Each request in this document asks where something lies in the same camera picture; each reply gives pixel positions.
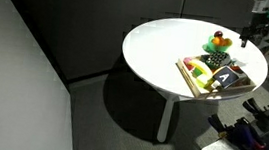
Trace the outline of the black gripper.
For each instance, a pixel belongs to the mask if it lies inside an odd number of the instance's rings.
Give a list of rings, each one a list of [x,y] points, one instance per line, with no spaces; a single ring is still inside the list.
[[[269,33],[269,16],[267,13],[252,14],[251,23],[248,27],[244,27],[240,33],[239,39],[241,46],[245,47],[248,42],[255,46],[259,45],[263,37]]]

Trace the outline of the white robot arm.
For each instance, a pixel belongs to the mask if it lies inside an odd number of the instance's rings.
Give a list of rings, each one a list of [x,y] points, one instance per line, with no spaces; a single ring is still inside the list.
[[[269,0],[254,0],[252,18],[240,33],[241,46],[245,47],[248,42],[256,46],[262,38],[269,33]]]

